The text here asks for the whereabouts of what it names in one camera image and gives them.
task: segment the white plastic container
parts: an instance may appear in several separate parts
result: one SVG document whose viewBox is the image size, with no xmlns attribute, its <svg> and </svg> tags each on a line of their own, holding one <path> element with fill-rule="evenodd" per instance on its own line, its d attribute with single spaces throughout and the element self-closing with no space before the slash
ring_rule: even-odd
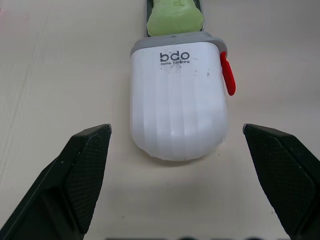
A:
<svg viewBox="0 0 320 240">
<path fill-rule="evenodd" d="M 206 32 L 149 37 L 131 51 L 130 127 L 137 146 L 163 160 L 200 158 L 224 139 L 221 53 Z"/>
</svg>

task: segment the green sponge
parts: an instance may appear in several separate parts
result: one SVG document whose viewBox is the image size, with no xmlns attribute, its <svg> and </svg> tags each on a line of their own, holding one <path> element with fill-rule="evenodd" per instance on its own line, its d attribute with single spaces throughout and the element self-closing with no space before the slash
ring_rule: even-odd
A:
<svg viewBox="0 0 320 240">
<path fill-rule="evenodd" d="M 204 16 L 194 0 L 153 0 L 147 23 L 150 36 L 162 36 L 200 31 Z"/>
</svg>

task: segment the beige table surface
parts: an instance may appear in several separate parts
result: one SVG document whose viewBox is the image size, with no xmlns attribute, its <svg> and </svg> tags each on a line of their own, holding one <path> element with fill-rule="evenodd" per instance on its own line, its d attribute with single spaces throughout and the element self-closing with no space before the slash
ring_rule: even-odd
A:
<svg viewBox="0 0 320 240">
<path fill-rule="evenodd" d="M 286 238 L 262 191 L 244 123 L 296 135 L 320 158 L 320 1 L 203 0 L 237 81 L 229 133 L 187 164 L 152 159 L 129 131 L 130 50 L 144 0 L 5 0 L 0 14 L 0 226 L 75 133 L 111 123 L 86 240 Z"/>
</svg>

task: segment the textured gripper pad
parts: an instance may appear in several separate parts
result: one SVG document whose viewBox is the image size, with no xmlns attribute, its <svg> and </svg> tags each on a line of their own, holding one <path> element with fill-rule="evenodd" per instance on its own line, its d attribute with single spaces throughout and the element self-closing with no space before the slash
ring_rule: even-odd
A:
<svg viewBox="0 0 320 240">
<path fill-rule="evenodd" d="M 264 129 L 247 126 L 244 135 L 263 191 L 287 234 L 294 235 L 312 206 L 317 186 L 279 139 Z"/>
<path fill-rule="evenodd" d="M 92 136 L 74 161 L 64 189 L 81 233 L 86 234 L 102 187 L 108 153 L 108 132 Z"/>
</svg>

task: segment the red clip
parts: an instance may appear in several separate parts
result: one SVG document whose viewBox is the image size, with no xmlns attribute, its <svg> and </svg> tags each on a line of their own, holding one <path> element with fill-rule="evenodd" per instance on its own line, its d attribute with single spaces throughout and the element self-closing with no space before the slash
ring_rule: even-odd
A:
<svg viewBox="0 0 320 240">
<path fill-rule="evenodd" d="M 236 81 L 232 73 L 229 62 L 227 61 L 227 53 L 223 51 L 220 55 L 222 74 L 224 77 L 226 89 L 230 96 L 233 96 L 236 93 Z"/>
</svg>

